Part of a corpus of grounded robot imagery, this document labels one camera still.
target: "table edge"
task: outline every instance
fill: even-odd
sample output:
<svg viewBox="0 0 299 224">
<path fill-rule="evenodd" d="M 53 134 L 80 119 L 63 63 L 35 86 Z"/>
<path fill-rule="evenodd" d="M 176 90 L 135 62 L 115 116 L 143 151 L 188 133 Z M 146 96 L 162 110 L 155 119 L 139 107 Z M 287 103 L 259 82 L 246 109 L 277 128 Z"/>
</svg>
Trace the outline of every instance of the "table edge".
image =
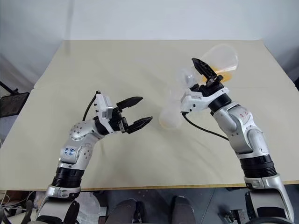
<svg viewBox="0 0 299 224">
<path fill-rule="evenodd" d="M 297 181 L 283 181 L 284 184 L 299 184 Z M 171 188 L 235 188 L 245 187 L 244 183 L 228 183 L 228 184 L 199 184 L 199 185 L 163 185 L 163 186 L 143 186 L 143 187 L 117 187 L 117 188 L 83 188 L 81 191 L 94 190 L 132 190 L 132 189 L 171 189 Z M 0 190 L 27 190 L 27 191 L 46 191 L 47 189 L 5 189 Z"/>
</svg>

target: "cable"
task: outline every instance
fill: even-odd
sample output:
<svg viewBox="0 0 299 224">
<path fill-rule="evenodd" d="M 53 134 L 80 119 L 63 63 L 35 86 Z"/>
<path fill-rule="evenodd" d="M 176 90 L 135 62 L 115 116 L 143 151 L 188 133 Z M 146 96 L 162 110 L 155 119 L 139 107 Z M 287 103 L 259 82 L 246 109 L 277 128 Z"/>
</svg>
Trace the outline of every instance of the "cable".
<svg viewBox="0 0 299 224">
<path fill-rule="evenodd" d="M 9 206 L 7 206 L 7 207 L 3 207 L 2 209 L 21 209 L 21 210 L 27 210 L 27 209 L 24 209 L 24 208 L 20 208 L 20 207 L 9 207 Z"/>
<path fill-rule="evenodd" d="M 2 201 L 1 201 L 1 203 L 0 203 L 0 207 L 1 207 L 2 203 L 3 203 L 3 201 L 4 201 L 5 196 L 8 196 L 6 193 L 7 193 L 7 190 L 6 190 L 5 193 L 4 193 L 4 196 L 3 196 Z"/>
<path fill-rule="evenodd" d="M 92 100 L 90 101 L 89 105 L 87 106 L 82 121 L 85 121 L 85 118 L 86 118 L 86 116 L 87 116 L 87 113 L 88 113 L 88 111 L 89 111 L 89 108 L 90 108 L 91 105 L 93 104 L 94 100 L 95 100 L 95 95 L 93 96 Z"/>
<path fill-rule="evenodd" d="M 215 133 L 215 132 L 206 130 L 206 129 L 204 129 L 204 128 L 202 128 L 202 127 L 199 127 L 199 126 L 197 126 L 196 124 L 192 123 L 192 122 L 186 117 L 186 114 L 187 114 L 187 112 L 182 112 L 182 115 L 183 115 L 183 117 L 185 118 L 185 120 L 186 120 L 189 124 L 191 124 L 192 126 L 198 128 L 198 129 L 200 129 L 200 130 L 202 130 L 202 131 L 204 131 L 204 132 L 208 132 L 208 133 L 210 133 L 210 134 L 214 134 L 214 135 L 216 135 L 216 136 L 218 136 L 218 137 L 220 137 L 220 138 L 223 138 L 223 139 L 225 139 L 225 140 L 228 141 L 228 138 L 227 138 L 227 137 L 225 137 L 225 136 L 223 136 L 223 135 L 221 135 L 221 134 L 218 134 L 218 133 Z"/>
<path fill-rule="evenodd" d="M 5 193 L 0 193 L 0 194 L 4 194 L 4 196 L 3 196 L 3 198 L 2 198 L 2 201 L 1 201 L 1 203 L 0 203 L 0 207 L 1 207 L 2 203 L 3 203 L 3 200 L 4 200 L 5 196 L 8 197 L 8 201 L 5 202 L 5 204 L 7 204 L 7 203 L 10 201 L 10 197 L 6 194 L 6 192 L 5 192 Z"/>
<path fill-rule="evenodd" d="M 251 219 L 246 224 L 262 224 L 262 223 L 274 223 L 274 224 L 294 224 L 286 219 L 276 218 L 276 217 L 258 217 Z"/>
<path fill-rule="evenodd" d="M 28 196 L 26 197 L 26 198 L 24 198 L 23 200 L 21 200 L 21 201 L 19 201 L 19 202 L 16 202 L 16 203 L 14 203 L 14 204 L 11 204 L 11 205 L 7 205 L 7 206 L 2 206 L 2 208 L 7 208 L 7 207 L 9 207 L 9 206 L 15 206 L 15 205 L 17 205 L 17 204 L 19 204 L 19 203 L 21 203 L 21 202 L 23 202 L 23 201 L 27 201 L 28 200 L 28 198 L 30 197 L 30 195 L 33 193 L 34 191 L 31 191 L 29 194 L 28 194 Z"/>
<path fill-rule="evenodd" d="M 6 217 L 3 209 L 0 210 L 0 220 L 1 220 L 1 222 L 3 221 L 5 224 L 11 224 L 11 222 Z"/>
<path fill-rule="evenodd" d="M 32 201 L 27 201 L 26 202 L 26 214 L 25 214 L 21 224 L 27 224 L 30 221 L 30 216 L 31 216 L 31 213 L 32 213 L 32 209 L 33 209 Z"/>
</svg>

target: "white bracket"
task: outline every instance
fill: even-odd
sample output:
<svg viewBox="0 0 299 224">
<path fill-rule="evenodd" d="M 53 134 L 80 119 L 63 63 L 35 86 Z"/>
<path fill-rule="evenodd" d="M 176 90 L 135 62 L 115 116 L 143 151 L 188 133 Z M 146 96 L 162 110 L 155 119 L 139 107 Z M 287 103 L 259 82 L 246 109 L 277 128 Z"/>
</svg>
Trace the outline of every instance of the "white bracket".
<svg viewBox="0 0 299 224">
<path fill-rule="evenodd" d="M 109 124 L 110 118 L 112 118 L 113 106 L 108 96 L 103 94 L 95 95 L 95 110 L 99 117 L 100 123 L 109 131 L 109 133 L 114 133 L 114 130 Z"/>
<path fill-rule="evenodd" d="M 193 92 L 188 89 L 185 91 L 181 99 L 181 111 L 202 111 L 208 108 L 209 104 L 213 102 L 213 100 L 228 92 L 228 88 L 224 87 L 211 96 L 203 97 L 201 92 Z"/>
</svg>

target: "black stand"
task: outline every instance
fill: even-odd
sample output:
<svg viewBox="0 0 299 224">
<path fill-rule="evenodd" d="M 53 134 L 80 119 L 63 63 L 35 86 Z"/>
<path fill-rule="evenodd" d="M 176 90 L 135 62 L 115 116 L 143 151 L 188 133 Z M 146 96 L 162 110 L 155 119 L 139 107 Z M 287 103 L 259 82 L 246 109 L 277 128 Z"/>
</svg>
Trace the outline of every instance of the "black stand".
<svg viewBox="0 0 299 224">
<path fill-rule="evenodd" d="M 11 90 L 1 81 L 0 86 L 10 93 L 10 96 L 4 96 L 0 99 L 0 118 L 19 114 L 26 103 L 29 93 L 19 93 L 18 89 Z"/>
<path fill-rule="evenodd" d="M 299 90 L 299 78 L 297 78 L 297 80 L 294 83 L 295 83 L 295 86 L 297 87 L 297 89 Z"/>
</svg>

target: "black cable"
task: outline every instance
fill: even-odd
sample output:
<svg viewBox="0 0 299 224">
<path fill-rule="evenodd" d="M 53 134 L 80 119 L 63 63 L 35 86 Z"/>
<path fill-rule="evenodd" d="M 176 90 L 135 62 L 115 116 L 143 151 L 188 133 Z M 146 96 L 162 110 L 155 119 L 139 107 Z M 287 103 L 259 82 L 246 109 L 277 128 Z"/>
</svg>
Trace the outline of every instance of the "black cable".
<svg viewBox="0 0 299 224">
<path fill-rule="evenodd" d="M 191 124 L 192 126 L 198 128 L 198 129 L 200 129 L 200 130 L 202 130 L 202 131 L 204 131 L 204 132 L 208 132 L 208 133 L 210 133 L 210 134 L 214 134 L 214 135 L 216 135 L 216 136 L 218 136 L 218 137 L 220 137 L 220 138 L 223 138 L 223 139 L 225 139 L 225 140 L 228 141 L 228 138 L 227 138 L 227 137 L 225 137 L 225 136 L 223 136 L 223 135 L 221 135 L 221 134 L 218 134 L 218 133 L 215 133 L 215 132 L 206 130 L 206 129 L 204 129 L 204 128 L 202 128 L 202 127 L 199 127 L 199 126 L 197 126 L 196 124 L 192 123 L 192 122 L 186 117 L 186 114 L 187 114 L 187 112 L 182 112 L 182 115 L 183 115 L 183 117 L 185 118 L 185 120 L 186 120 L 189 124 Z"/>
<path fill-rule="evenodd" d="M 33 209 L 32 201 L 26 201 L 26 214 L 25 214 L 21 224 L 27 224 L 28 222 L 31 221 L 30 217 L 31 217 L 32 209 Z"/>
<path fill-rule="evenodd" d="M 275 217 L 258 217 L 258 218 L 251 219 L 246 224 L 262 224 L 262 223 L 295 224 L 290 222 L 289 220 L 275 218 Z"/>
<path fill-rule="evenodd" d="M 93 104 L 94 100 L 95 100 L 95 95 L 93 96 L 92 100 L 90 101 L 89 105 L 87 106 L 82 121 L 85 121 L 85 118 L 86 118 L 86 116 L 87 116 L 87 113 L 88 113 L 88 111 L 89 111 L 89 108 L 90 108 L 91 105 Z"/>
<path fill-rule="evenodd" d="M 11 222 L 6 217 L 3 209 L 0 209 L 0 220 L 3 221 L 4 224 L 11 224 Z"/>
</svg>

